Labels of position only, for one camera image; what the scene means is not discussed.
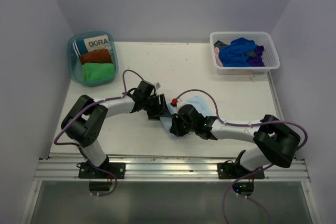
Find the light blue towel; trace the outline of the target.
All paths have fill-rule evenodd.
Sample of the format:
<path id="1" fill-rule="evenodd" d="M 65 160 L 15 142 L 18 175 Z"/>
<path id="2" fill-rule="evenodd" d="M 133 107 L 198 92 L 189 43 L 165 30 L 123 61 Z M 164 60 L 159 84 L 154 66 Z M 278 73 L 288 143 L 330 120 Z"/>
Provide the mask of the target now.
<path id="1" fill-rule="evenodd" d="M 208 107 L 206 101 L 200 97 L 200 96 L 194 96 L 187 100 L 185 100 L 187 104 L 191 104 L 195 107 L 195 109 L 202 114 L 203 116 L 213 116 L 214 113 L 211 111 L 211 109 Z M 172 139 L 177 139 L 178 136 L 172 134 L 170 132 L 170 129 L 172 127 L 172 118 L 169 118 L 167 116 L 160 116 L 160 121 L 164 127 L 164 129 L 167 131 L 168 136 Z"/>

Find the green microfiber towel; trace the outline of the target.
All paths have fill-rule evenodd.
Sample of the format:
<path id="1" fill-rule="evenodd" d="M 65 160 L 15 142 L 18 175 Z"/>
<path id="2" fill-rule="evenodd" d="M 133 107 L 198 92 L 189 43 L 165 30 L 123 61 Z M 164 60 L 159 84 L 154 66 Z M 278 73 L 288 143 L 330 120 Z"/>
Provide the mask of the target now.
<path id="1" fill-rule="evenodd" d="M 86 63 L 82 65 L 83 79 L 85 82 L 110 79 L 115 74 L 112 63 Z"/>

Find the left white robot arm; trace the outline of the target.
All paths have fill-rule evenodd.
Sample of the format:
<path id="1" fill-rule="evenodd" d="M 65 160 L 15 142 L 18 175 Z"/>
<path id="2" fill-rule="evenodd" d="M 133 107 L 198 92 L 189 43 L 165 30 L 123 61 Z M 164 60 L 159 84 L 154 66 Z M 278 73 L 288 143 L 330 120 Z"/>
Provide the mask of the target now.
<path id="1" fill-rule="evenodd" d="M 156 93 L 154 84 L 142 80 L 136 88 L 123 93 L 121 97 L 99 100 L 88 95 L 80 96 L 62 121 L 61 129 L 91 162 L 92 174 L 104 178 L 109 172 L 109 165 L 97 138 L 105 119 L 141 110 L 146 111 L 149 120 L 172 117 L 165 96 Z"/>

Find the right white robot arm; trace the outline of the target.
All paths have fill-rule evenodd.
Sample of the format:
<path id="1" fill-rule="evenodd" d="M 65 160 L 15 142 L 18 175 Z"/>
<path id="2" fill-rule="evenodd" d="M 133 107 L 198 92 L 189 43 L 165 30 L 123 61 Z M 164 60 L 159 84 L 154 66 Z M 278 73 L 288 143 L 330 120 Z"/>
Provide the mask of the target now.
<path id="1" fill-rule="evenodd" d="M 177 109 L 170 133 L 175 136 L 194 133 L 204 140 L 254 143 L 255 148 L 241 151 L 234 162 L 234 172 L 240 178 L 265 165 L 289 168 L 301 141 L 299 134 L 272 115 L 267 114 L 255 123 L 231 123 L 221 121 L 218 116 L 204 116 L 191 104 Z"/>

